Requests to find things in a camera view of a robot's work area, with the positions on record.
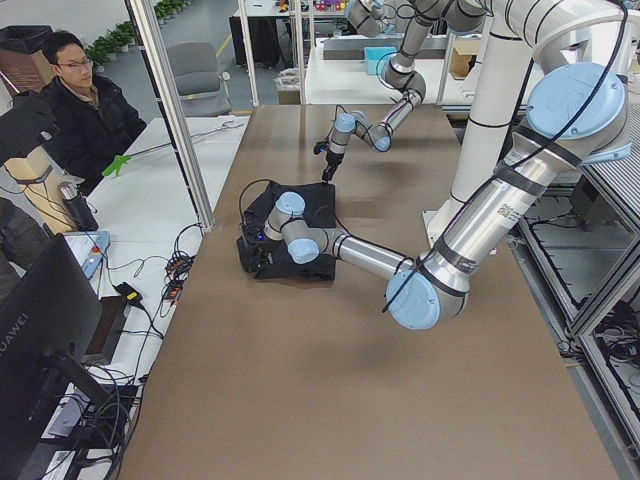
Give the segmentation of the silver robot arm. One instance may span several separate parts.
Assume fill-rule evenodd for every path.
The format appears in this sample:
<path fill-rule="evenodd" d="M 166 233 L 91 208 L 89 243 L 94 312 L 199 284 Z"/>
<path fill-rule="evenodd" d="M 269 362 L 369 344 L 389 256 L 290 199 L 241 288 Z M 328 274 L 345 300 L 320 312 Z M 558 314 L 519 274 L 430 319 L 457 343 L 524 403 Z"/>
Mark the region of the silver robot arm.
<path fill-rule="evenodd" d="M 242 209 L 239 259 L 257 278 L 330 279 L 337 261 L 385 278 L 386 310 L 413 330 L 465 307 L 470 278 L 561 173 L 627 158 L 627 75 L 639 14 L 619 1 L 413 1 L 404 38 L 384 61 L 382 81 L 398 91 L 378 123 L 341 111 L 315 152 L 326 158 L 317 184 L 270 183 Z M 415 59 L 432 26 L 457 34 L 491 22 L 457 171 L 430 220 L 427 252 L 409 257 L 340 228 L 332 178 L 349 142 L 377 152 L 426 95 Z"/>
<path fill-rule="evenodd" d="M 366 37 L 375 37 L 389 29 L 405 27 L 399 48 L 378 61 L 376 75 L 385 86 L 400 93 L 400 98 L 376 125 L 361 111 L 336 112 L 327 137 L 314 152 L 326 153 L 327 165 L 322 180 L 330 182 L 342 163 L 351 137 L 357 137 L 373 150 L 384 153 L 392 146 L 395 130 L 421 106 L 426 82 L 415 70 L 415 59 L 434 24 L 443 20 L 450 30 L 467 34 L 475 30 L 486 11 L 471 1 L 403 1 L 397 7 L 381 1 L 351 1 L 346 10 L 349 23 Z"/>

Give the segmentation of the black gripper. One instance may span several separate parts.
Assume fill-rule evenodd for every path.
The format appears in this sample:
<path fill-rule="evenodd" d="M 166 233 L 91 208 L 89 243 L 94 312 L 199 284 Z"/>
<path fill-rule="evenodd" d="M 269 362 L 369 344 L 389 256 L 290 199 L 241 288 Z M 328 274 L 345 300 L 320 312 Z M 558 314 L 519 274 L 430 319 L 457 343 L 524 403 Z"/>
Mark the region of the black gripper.
<path fill-rule="evenodd" d="M 243 269 L 252 275 L 260 275 L 273 264 L 276 242 L 265 235 L 265 241 L 258 245 L 246 245 L 239 237 L 239 259 Z"/>
<path fill-rule="evenodd" d="M 326 152 L 326 156 L 325 156 L 326 167 L 324 168 L 322 173 L 323 181 L 331 181 L 333 179 L 337 169 L 342 163 L 343 158 L 344 158 L 343 153 L 335 153 L 331 150 L 328 150 Z"/>

